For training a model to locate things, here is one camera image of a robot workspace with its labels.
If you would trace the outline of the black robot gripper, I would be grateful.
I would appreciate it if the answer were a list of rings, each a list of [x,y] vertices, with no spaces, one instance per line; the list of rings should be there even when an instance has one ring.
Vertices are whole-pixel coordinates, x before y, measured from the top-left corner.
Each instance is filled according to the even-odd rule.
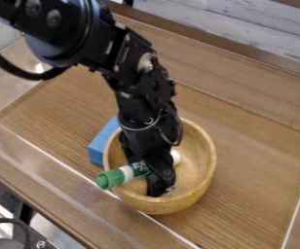
[[[154,53],[145,53],[126,81],[106,77],[115,93],[119,142],[129,163],[145,160],[162,177],[174,171],[172,147],[182,139],[182,124],[173,97],[176,82]]]

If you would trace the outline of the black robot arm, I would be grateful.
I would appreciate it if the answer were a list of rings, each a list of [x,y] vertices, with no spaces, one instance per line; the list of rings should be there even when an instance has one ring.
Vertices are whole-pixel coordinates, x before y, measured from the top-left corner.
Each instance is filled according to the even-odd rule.
[[[105,0],[0,0],[0,20],[23,32],[34,55],[51,66],[30,73],[0,54],[9,73],[41,81],[83,65],[102,74],[117,98],[125,156],[150,166],[147,195],[165,194],[176,184],[172,147],[182,140],[182,123],[176,81],[151,43],[115,21]]]

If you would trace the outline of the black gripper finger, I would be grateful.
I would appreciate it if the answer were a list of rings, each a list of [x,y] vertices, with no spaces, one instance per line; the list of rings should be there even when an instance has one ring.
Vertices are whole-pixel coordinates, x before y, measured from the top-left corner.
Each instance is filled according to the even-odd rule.
[[[159,197],[165,194],[170,187],[176,184],[176,173],[166,172],[166,174],[159,177],[155,173],[150,173],[146,176],[147,184],[147,195],[151,197]]]

